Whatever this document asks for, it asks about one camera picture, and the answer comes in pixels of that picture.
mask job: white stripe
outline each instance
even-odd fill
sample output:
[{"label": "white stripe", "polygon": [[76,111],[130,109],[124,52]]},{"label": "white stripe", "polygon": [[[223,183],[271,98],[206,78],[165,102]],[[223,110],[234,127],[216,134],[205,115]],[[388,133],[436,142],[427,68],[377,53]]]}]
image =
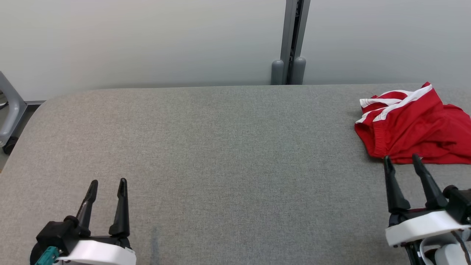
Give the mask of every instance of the white stripe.
[{"label": "white stripe", "polygon": [[391,106],[398,102],[401,102],[401,99],[360,99],[360,105],[362,108],[366,108],[367,106],[374,103],[383,103],[387,106]]},{"label": "white stripe", "polygon": [[387,107],[383,107],[383,108],[377,108],[377,109],[374,109],[374,110],[370,110],[368,112],[365,112],[362,116],[361,116],[361,119],[357,120],[355,122],[355,124],[358,124],[358,123],[363,123],[365,120],[366,120],[366,117],[368,116],[368,114],[370,114],[372,111],[376,111],[376,110],[380,110],[380,109],[385,109]]},{"label": "white stripe", "polygon": [[391,90],[391,91],[388,91],[388,92],[384,92],[384,93],[381,94],[380,96],[384,96],[384,95],[386,95],[387,93],[391,93],[391,92],[401,92],[401,93],[406,94],[407,96],[410,96],[410,95],[413,93],[412,91],[405,91],[405,90]]},{"label": "white stripe", "polygon": [[392,110],[395,110],[397,108],[403,107],[403,106],[405,106],[406,104],[408,104],[412,101],[418,100],[421,96],[423,96],[423,95],[427,94],[428,92],[430,92],[430,90],[432,90],[432,88],[433,88],[432,85],[428,85],[424,88],[421,88],[417,91],[414,91],[410,96],[405,98],[400,103],[395,104],[395,105],[391,105],[389,107],[386,107],[378,116],[376,116],[376,118],[374,118],[373,122],[385,120],[386,116],[388,115],[389,112],[391,112]]}]

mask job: clothing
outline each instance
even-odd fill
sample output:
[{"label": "clothing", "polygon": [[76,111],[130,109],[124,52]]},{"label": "clothing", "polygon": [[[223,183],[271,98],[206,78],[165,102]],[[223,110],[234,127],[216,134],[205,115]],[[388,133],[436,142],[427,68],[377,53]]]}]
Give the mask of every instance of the clothing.
[{"label": "clothing", "polygon": [[471,164],[471,118],[443,105],[430,83],[410,92],[389,91],[360,99],[363,111],[355,131],[372,157],[389,155],[393,163]]}]

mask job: floor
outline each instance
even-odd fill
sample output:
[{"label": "floor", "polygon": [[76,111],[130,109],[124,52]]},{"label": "floor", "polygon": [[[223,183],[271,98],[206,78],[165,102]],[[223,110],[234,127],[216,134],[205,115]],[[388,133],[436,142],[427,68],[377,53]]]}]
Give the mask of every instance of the floor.
[{"label": "floor", "polygon": [[[29,119],[33,115],[34,111],[38,108],[38,106],[28,106],[26,109],[26,112],[23,115],[23,119],[20,122],[20,125],[16,129],[16,131],[13,133],[12,136],[20,137],[21,132],[24,129],[24,126],[28,123]],[[0,126],[3,124],[5,121],[5,118],[7,117],[8,114],[8,106],[0,110]],[[5,166],[5,163],[8,160],[9,155],[6,155],[3,150],[0,149],[0,172]]]}]

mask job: teal plastic part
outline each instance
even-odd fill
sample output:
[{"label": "teal plastic part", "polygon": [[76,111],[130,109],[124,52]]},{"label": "teal plastic part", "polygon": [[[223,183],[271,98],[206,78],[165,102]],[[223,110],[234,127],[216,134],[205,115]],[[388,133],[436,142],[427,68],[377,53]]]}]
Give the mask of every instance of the teal plastic part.
[{"label": "teal plastic part", "polygon": [[34,265],[52,265],[59,256],[59,249],[48,247]]}]

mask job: gray fabric surface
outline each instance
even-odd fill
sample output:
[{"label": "gray fabric surface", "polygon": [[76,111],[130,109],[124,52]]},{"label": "gray fabric surface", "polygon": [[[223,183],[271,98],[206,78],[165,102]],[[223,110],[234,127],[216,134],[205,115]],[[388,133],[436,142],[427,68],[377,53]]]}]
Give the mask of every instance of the gray fabric surface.
[{"label": "gray fabric surface", "polygon": [[[436,85],[471,113],[471,90]],[[99,90],[47,101],[0,174],[3,264],[27,264],[35,236],[74,215],[91,180],[90,229],[107,235],[129,186],[139,265],[407,264],[387,246],[383,168],[353,129],[358,99],[415,85]],[[441,188],[471,166],[428,165]],[[411,165],[397,177],[425,202]]]}]

